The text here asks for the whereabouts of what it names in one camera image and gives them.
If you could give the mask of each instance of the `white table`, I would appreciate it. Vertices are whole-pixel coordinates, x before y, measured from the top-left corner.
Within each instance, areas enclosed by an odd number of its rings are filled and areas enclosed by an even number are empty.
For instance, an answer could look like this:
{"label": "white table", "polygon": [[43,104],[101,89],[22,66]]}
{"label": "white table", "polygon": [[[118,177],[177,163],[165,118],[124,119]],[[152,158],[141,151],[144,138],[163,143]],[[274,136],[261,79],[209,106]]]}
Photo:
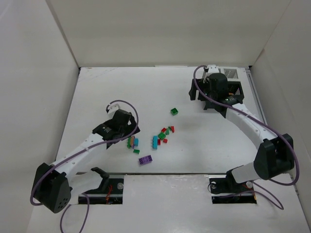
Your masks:
{"label": "white table", "polygon": [[[255,146],[232,123],[203,103],[190,101],[188,92],[193,67],[83,68],[73,97],[58,158],[76,148],[98,124],[107,120],[106,105],[115,99],[131,102],[139,113],[140,155],[119,142],[90,166],[113,173],[221,173],[246,164],[256,156]],[[238,68],[245,94],[244,103],[258,114],[246,72]],[[171,116],[176,107],[179,114]],[[157,151],[151,139],[163,127],[175,126],[168,144]],[[138,165],[138,158],[151,154],[153,162]],[[276,177],[290,182],[288,174]],[[114,233],[307,233],[294,187],[258,181],[272,191],[285,210],[257,195],[258,204],[212,204],[207,190],[208,175],[125,176],[122,205],[92,205],[83,232]],[[85,205],[66,213],[66,233],[79,231]],[[58,233],[61,213],[34,208],[27,233]]]}
{"label": "white table", "polygon": [[[244,68],[237,69],[249,110],[260,116]],[[107,120],[105,107],[113,100],[132,103],[139,114],[140,155],[126,140],[105,150],[91,166],[113,173],[223,173],[254,160],[252,142],[204,102],[190,101],[188,92],[194,67],[93,67],[82,68],[57,158],[76,148],[99,124]],[[197,72],[202,77],[203,69]],[[121,104],[125,110],[131,110]],[[172,116],[170,110],[179,113]],[[168,143],[152,149],[152,137],[163,127],[175,127]],[[138,158],[151,154],[153,162],[139,166]]]}
{"label": "white table", "polygon": [[[276,178],[289,182],[288,174]],[[257,204],[212,204],[207,175],[125,176],[122,205],[91,205],[84,233],[308,233],[294,188],[258,181],[284,210],[257,195]],[[70,207],[66,233],[80,230],[86,205]],[[59,233],[61,213],[34,208],[27,233]]]}

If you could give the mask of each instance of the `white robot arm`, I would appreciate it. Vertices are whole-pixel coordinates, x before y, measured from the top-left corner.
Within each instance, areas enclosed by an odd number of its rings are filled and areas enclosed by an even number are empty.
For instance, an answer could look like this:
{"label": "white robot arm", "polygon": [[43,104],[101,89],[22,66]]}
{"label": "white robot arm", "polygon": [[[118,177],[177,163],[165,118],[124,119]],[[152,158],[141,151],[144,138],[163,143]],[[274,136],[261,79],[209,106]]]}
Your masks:
{"label": "white robot arm", "polygon": [[118,104],[110,106],[107,113],[110,120],[97,126],[71,153],[50,165],[43,163],[38,167],[32,193],[53,213],[63,210],[69,202],[76,202],[78,195],[85,191],[106,188],[109,175],[97,167],[87,173],[77,174],[85,170],[85,164],[97,156],[94,151],[96,146],[106,144],[108,149],[112,144],[140,131],[132,114],[120,109]]}
{"label": "white robot arm", "polygon": [[293,169],[295,159],[290,150],[293,148],[293,139],[288,134],[277,136],[255,122],[260,123],[242,102],[244,95],[240,82],[228,81],[215,65],[200,67],[204,67],[205,72],[201,79],[196,79],[194,73],[190,100],[196,99],[196,91],[199,90],[198,100],[205,101],[204,109],[215,109],[238,126],[258,150],[254,162],[226,173],[228,190],[246,181],[268,180]]}

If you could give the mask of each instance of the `white wall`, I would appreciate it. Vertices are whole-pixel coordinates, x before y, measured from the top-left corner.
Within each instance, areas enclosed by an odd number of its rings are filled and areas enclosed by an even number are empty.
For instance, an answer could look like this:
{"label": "white wall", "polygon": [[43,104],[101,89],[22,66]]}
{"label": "white wall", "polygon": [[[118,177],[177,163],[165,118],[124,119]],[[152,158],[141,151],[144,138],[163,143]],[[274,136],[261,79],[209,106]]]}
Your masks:
{"label": "white wall", "polygon": [[294,138],[299,198],[311,225],[311,1],[292,0],[252,67],[268,123]]}
{"label": "white wall", "polygon": [[77,74],[45,1],[0,1],[2,233],[26,232],[35,170],[55,157]]}
{"label": "white wall", "polygon": [[81,67],[252,65],[290,0],[49,0]]}

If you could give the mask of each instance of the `red wire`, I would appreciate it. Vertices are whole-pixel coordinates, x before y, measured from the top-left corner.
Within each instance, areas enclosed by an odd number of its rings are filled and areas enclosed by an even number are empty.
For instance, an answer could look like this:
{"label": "red wire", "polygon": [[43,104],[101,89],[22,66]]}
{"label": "red wire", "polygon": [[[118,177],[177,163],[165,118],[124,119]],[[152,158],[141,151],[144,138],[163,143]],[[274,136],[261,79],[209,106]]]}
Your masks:
{"label": "red wire", "polygon": [[247,189],[249,189],[249,190],[252,190],[251,188],[247,187],[247,186],[244,185],[244,184],[242,184],[242,186],[243,186],[244,188],[247,188]]}
{"label": "red wire", "polygon": [[109,186],[109,192],[107,193],[107,196],[106,196],[106,204],[108,204],[111,192],[112,192],[112,185]]}

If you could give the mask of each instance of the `purple lego brick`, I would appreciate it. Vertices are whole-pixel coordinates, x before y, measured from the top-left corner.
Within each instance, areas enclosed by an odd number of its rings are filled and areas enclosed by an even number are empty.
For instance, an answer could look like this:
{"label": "purple lego brick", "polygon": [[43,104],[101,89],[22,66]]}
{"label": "purple lego brick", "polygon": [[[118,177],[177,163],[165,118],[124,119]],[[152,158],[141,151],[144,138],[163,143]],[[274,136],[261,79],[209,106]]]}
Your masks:
{"label": "purple lego brick", "polygon": [[138,161],[139,161],[140,165],[144,165],[144,164],[151,163],[152,162],[152,158],[151,158],[151,155],[148,155],[148,156],[145,156],[145,157],[142,157],[142,158],[138,159]]}

